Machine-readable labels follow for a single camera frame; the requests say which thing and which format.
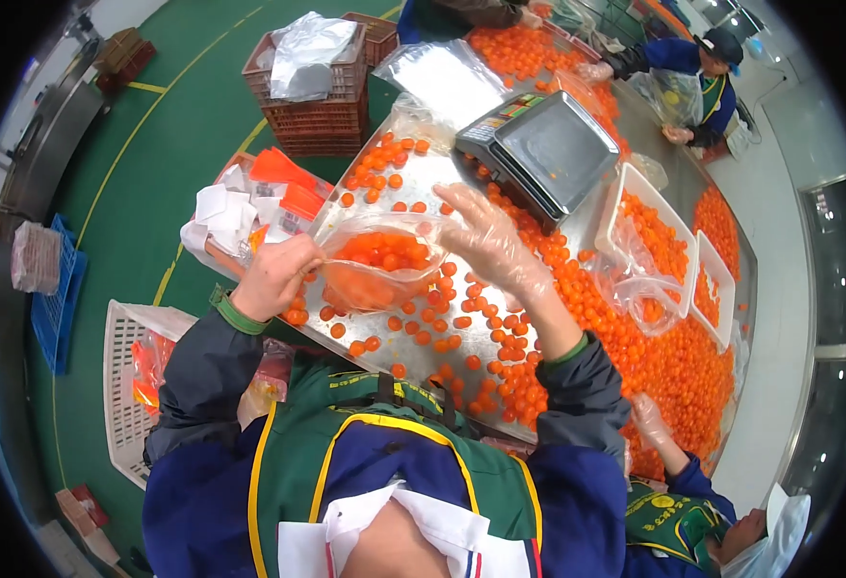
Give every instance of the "hand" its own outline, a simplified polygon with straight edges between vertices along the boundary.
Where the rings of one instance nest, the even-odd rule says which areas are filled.
[[[586,80],[587,82],[602,82],[603,80],[611,79],[615,74],[615,70],[612,69],[612,66],[609,66],[605,62],[601,62],[599,64],[578,64],[576,72],[580,78]]]
[[[670,427],[660,416],[660,408],[647,393],[639,393],[632,399],[632,421],[641,437],[653,447],[661,447],[672,441]]]
[[[542,18],[540,16],[534,14],[532,10],[529,10],[525,6],[521,8],[521,11],[522,19],[520,21],[523,26],[529,29],[538,29],[541,27]]]
[[[663,132],[663,136],[667,137],[667,140],[674,145],[685,145],[695,138],[692,131],[682,127],[671,127],[670,125],[665,125],[661,132]]]
[[[436,196],[464,217],[466,226],[448,226],[439,243],[460,255],[475,275],[508,292],[526,308],[554,294],[551,272],[525,247],[509,215],[463,183],[436,185]]]
[[[262,245],[231,293],[231,303],[243,315],[265,323],[288,308],[304,276],[323,260],[323,250],[304,234]]]

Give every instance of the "white tray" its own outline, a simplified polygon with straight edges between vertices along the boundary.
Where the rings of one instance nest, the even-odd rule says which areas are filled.
[[[695,234],[695,239],[699,244],[699,258],[695,260],[695,280],[699,279],[699,266],[706,270],[708,275],[708,295],[711,295],[712,279],[717,281],[717,295],[721,297],[721,303],[717,307],[717,328],[714,328],[698,307],[695,306],[693,300],[691,312],[696,321],[708,331],[708,335],[718,345],[718,350],[724,352],[728,348],[730,341],[730,326],[733,322],[734,316],[734,277],[731,276],[727,265],[721,260],[721,255],[717,254],[715,246],[708,240],[706,234],[699,231]]]
[[[594,245],[597,250],[604,254],[615,258],[620,257],[621,251],[616,248],[612,241],[612,229],[615,226],[615,217],[618,214],[619,205],[622,203],[622,191],[627,190],[650,208],[657,209],[658,216],[664,225],[672,226],[676,229],[676,237],[686,241],[685,253],[686,257],[689,258],[689,264],[686,266],[686,276],[683,278],[683,290],[680,291],[680,303],[678,305],[680,317],[686,318],[689,313],[689,305],[693,300],[695,276],[698,273],[696,269],[696,263],[699,259],[698,243],[695,242],[693,232],[683,223],[680,215],[676,214],[670,203],[660,196],[660,192],[648,182],[648,179],[644,178],[638,169],[628,163],[623,163],[621,172],[620,178],[614,181],[609,188]]]

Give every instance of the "scale weighing pan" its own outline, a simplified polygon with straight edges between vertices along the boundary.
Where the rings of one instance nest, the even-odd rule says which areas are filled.
[[[519,94],[459,132],[504,192],[549,234],[591,196],[619,158],[619,145],[567,92]]]

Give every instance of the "white plastic basket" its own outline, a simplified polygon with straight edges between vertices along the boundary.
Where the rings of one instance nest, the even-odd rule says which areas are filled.
[[[143,442],[153,419],[133,399],[133,357],[130,346],[149,328],[164,338],[178,341],[198,318],[174,307],[108,302],[105,319],[103,395],[105,437],[111,465],[146,490],[150,469],[143,465]]]
[[[714,328],[693,300],[690,309],[696,321],[708,331],[708,335],[718,345],[718,350],[724,352],[730,341],[730,326],[734,316],[734,277],[731,276],[728,266],[721,260],[715,246],[708,240],[706,234],[699,231],[695,234],[699,244],[699,258],[695,260],[695,280],[699,279],[699,266],[706,270],[708,275],[708,294],[711,295],[712,282],[717,281],[717,295],[721,297],[721,303],[717,306],[717,328]]]
[[[615,217],[619,211],[619,204],[622,202],[622,191],[628,191],[650,208],[657,209],[658,217],[663,221],[663,224],[672,226],[676,229],[676,237],[686,241],[685,253],[686,257],[689,258],[689,264],[686,266],[686,276],[683,278],[683,290],[680,291],[678,305],[680,317],[686,318],[689,313],[689,304],[693,300],[695,276],[698,273],[695,264],[699,260],[699,249],[693,232],[683,223],[683,219],[680,218],[679,214],[676,214],[670,203],[660,196],[660,192],[648,182],[648,179],[644,178],[641,171],[628,163],[623,163],[621,173],[619,179],[610,185],[594,245],[597,250],[604,254],[618,258],[619,250],[612,241],[612,230],[615,227]]]

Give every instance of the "green apron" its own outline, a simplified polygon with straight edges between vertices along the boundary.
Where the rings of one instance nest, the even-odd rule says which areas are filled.
[[[471,510],[490,520],[490,536],[534,539],[541,549],[541,509],[525,463],[471,439],[467,420],[450,409],[443,412],[425,388],[388,374],[299,353],[288,397],[269,410],[253,461],[247,517],[257,575],[278,576],[279,522],[318,522],[333,445],[353,422],[412,431],[450,447]]]
[[[720,543],[730,524],[707,499],[654,491],[632,476],[631,500],[625,512],[625,543],[660,550],[718,576],[708,558],[706,537]]]
[[[721,76],[716,79],[703,78],[702,85],[702,124],[712,116],[717,110],[717,104],[721,101],[721,95],[724,93],[724,87],[728,83],[727,76]]]

